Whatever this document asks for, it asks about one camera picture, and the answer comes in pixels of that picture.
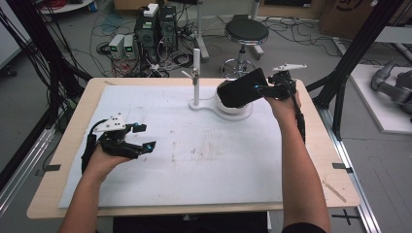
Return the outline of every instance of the person's left arm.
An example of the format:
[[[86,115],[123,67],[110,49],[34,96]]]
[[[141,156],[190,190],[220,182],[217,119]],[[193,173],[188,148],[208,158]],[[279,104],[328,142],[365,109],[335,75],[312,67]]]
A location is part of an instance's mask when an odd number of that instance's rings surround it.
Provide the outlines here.
[[[106,154],[98,145],[80,179],[59,233],[96,231],[100,186],[107,175],[129,158]]]

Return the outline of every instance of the person's right arm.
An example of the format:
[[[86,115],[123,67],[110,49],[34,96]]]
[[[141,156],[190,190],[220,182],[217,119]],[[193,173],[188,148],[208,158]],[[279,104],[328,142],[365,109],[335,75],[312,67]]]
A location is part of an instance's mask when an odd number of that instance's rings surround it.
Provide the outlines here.
[[[282,134],[284,227],[307,222],[330,232],[322,184],[297,129],[292,100],[265,99],[272,107]]]

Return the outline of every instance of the round stool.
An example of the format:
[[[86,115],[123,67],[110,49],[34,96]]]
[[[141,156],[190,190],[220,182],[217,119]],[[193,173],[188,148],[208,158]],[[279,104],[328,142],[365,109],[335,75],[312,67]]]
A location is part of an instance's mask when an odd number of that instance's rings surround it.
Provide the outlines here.
[[[269,30],[258,21],[241,18],[229,22],[225,29],[226,37],[237,44],[242,45],[236,58],[227,60],[221,67],[222,75],[226,78],[240,78],[256,67],[245,59],[245,47],[263,44],[269,36]]]

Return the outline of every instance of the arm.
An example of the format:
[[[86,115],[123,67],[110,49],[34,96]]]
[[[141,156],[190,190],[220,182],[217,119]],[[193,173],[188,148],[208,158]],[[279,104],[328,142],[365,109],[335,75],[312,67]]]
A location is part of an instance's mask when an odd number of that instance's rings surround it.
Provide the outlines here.
[[[118,164],[128,160],[130,159],[106,154],[100,145],[96,147],[76,187],[59,233],[96,232],[100,186]]]
[[[265,99],[272,107],[282,134],[284,227],[307,222],[330,232],[322,184],[296,127],[292,100]]]

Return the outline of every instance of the black sleeve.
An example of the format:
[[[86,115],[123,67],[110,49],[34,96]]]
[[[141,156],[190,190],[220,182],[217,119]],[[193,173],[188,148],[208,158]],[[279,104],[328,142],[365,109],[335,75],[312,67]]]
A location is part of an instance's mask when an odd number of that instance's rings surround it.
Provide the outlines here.
[[[294,223],[292,225],[289,225],[283,229],[282,233],[326,233],[324,229],[321,227],[311,224],[311,223],[306,223],[306,222],[300,222],[300,223]]]

